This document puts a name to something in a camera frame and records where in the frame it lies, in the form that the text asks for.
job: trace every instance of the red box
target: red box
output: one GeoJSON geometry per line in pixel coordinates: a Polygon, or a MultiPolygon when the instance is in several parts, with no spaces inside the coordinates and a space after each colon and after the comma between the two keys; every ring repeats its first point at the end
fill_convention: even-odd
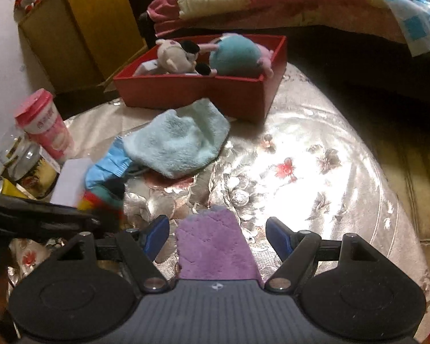
{"type": "MultiPolygon", "coordinates": [[[[116,89],[130,107],[148,109],[177,109],[201,98],[209,98],[226,116],[250,122],[262,122],[274,100],[277,88],[287,67],[287,38],[272,35],[245,35],[253,42],[274,50],[270,79],[229,76],[188,76],[180,74],[146,75],[132,77],[136,68],[145,61],[156,59],[157,46],[127,65],[114,78],[116,89]]],[[[190,36],[174,39],[207,43],[219,35],[190,36]]],[[[208,54],[198,62],[209,63],[208,54]]]]}

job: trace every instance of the pink cup lid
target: pink cup lid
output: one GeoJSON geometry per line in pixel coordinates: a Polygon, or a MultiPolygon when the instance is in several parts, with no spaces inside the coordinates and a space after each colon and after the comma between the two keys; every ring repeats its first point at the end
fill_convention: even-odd
{"type": "Polygon", "coordinates": [[[29,124],[35,116],[49,102],[53,101],[53,95],[46,89],[39,89],[28,96],[19,106],[14,114],[14,118],[19,126],[24,127],[29,124]]]}

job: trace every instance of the purple towel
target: purple towel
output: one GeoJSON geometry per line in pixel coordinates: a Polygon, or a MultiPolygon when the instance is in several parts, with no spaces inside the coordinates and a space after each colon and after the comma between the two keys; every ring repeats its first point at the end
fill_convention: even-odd
{"type": "Polygon", "coordinates": [[[175,231],[181,279],[256,279],[256,261],[227,209],[208,210],[184,219],[175,231]]]}

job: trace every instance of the brown cabinet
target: brown cabinet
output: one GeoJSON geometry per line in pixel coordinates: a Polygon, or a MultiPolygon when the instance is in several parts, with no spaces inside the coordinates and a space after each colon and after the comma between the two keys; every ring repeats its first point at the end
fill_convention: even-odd
{"type": "Polygon", "coordinates": [[[144,46],[129,0],[42,0],[19,28],[56,93],[105,81],[144,46]]]}

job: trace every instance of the pink cup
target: pink cup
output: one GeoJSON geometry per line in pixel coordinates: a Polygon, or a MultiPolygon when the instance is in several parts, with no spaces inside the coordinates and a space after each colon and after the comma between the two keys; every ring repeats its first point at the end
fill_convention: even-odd
{"type": "Polygon", "coordinates": [[[15,113],[17,125],[54,159],[64,158],[73,138],[53,102],[53,95],[40,89],[29,96],[15,113]]]}

